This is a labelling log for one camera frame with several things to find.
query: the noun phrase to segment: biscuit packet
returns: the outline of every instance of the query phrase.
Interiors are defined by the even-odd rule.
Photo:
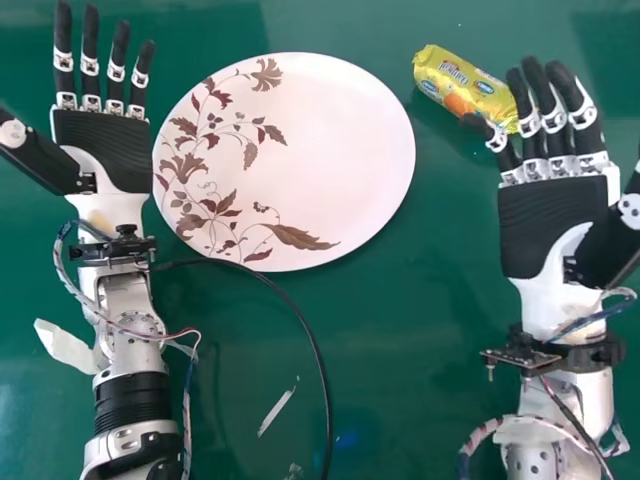
[[[518,131],[518,111],[509,87],[437,45],[427,45],[413,57],[418,88],[447,110],[462,117],[481,114],[507,133]]]

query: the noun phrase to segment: green table surface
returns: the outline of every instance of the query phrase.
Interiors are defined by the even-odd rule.
[[[73,1],[76,17],[82,2]],[[157,42],[149,87],[154,132],[193,84],[235,61],[310,51],[353,62],[379,77],[406,107],[417,142],[415,176],[392,221],[356,252],[307,271],[272,275],[306,312],[326,359],[335,407],[331,478],[452,477],[456,452],[477,425],[517,406],[517,378],[494,383],[478,357],[519,319],[516,290],[498,259],[494,161],[454,117],[414,89],[413,54],[444,46],[496,76],[527,54],[564,60],[601,107],[609,151],[625,181],[640,132],[640,6],[634,1],[487,0],[103,0],[101,53],[116,21],[132,44]],[[0,101],[48,131],[53,2],[0,6]],[[76,42],[79,27],[76,23]],[[87,341],[93,332],[51,262],[57,228],[75,217],[0,162],[2,334],[0,478],[77,478],[93,433],[91,378],[53,361],[32,324],[42,317]],[[163,260],[194,254],[153,202],[148,233]],[[628,282],[640,287],[638,278]],[[213,267],[157,274],[158,312],[172,330],[202,330],[193,387],[193,478],[281,480],[290,465],[319,477],[324,410],[318,373],[300,325],[251,278]],[[616,369],[618,412],[640,445],[637,310],[616,318],[629,341]],[[186,359],[166,355],[179,415]],[[282,393],[294,397],[262,438],[256,431]],[[611,461],[620,480],[640,475],[633,453]],[[498,450],[483,446],[475,479],[504,478]]]

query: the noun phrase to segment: ceramic plate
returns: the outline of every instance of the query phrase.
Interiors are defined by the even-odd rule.
[[[203,255],[300,270],[364,244],[415,165],[407,114],[337,58],[278,53],[231,65],[173,108],[153,150],[164,219]]]

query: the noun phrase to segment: robotic arm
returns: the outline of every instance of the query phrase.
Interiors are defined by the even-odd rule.
[[[481,353],[490,377],[498,363],[515,366],[522,386],[518,414],[487,422],[463,446],[458,478],[469,478],[470,456],[493,434],[510,480],[613,479],[604,458],[629,447],[613,403],[624,343],[606,319],[636,297],[619,286],[640,258],[640,169],[620,197],[598,110],[578,78],[533,57],[522,71],[507,73],[522,158],[495,125],[463,118],[498,160],[502,271],[522,303],[507,345]],[[614,295],[625,299],[603,310]],[[616,443],[602,449],[610,429]]]
[[[118,24],[106,69],[103,108],[98,26],[98,12],[88,6],[79,99],[74,86],[71,10],[64,2],[58,4],[53,49],[57,93],[50,112],[54,142],[0,108],[0,150],[51,193],[64,196],[80,217],[79,244],[70,252],[72,259],[81,262],[81,291],[70,281],[65,283],[95,329],[95,345],[90,351],[80,340],[42,320],[36,328],[50,353],[95,374],[95,436],[85,446],[81,480],[176,480],[181,475],[186,479],[189,459],[184,459],[183,473],[183,441],[171,418],[169,376],[161,358],[170,337],[153,309],[146,271],[156,246],[153,237],[143,236],[141,220],[152,185],[145,97],[154,43],[142,46],[125,109],[129,25]],[[63,281],[66,273],[60,250],[67,233],[68,228],[61,231],[54,253]],[[64,348],[57,348],[61,343]]]

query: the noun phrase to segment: printed label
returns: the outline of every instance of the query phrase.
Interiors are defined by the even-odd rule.
[[[442,70],[451,75],[455,80],[457,80],[460,85],[466,85],[469,83],[469,77],[467,77],[464,73],[460,71],[460,67],[458,67],[457,63],[450,62],[449,60],[443,60],[438,70]]]
[[[431,93],[438,93],[438,87],[436,87],[429,80],[423,80],[422,81],[422,88],[424,88],[425,90],[427,90],[428,92],[431,92]]]
[[[504,84],[503,81],[498,80],[496,77],[494,77],[493,75],[489,75],[487,72],[485,72],[484,70],[480,70],[479,68],[476,68],[476,73],[478,75],[483,76],[484,78],[486,78],[487,80],[491,80],[493,83],[495,83],[496,85],[498,85],[499,87],[506,87],[506,85]]]
[[[473,82],[473,86],[480,90],[482,93],[486,93],[487,95],[491,95],[495,90],[491,85],[482,80],[476,80]]]

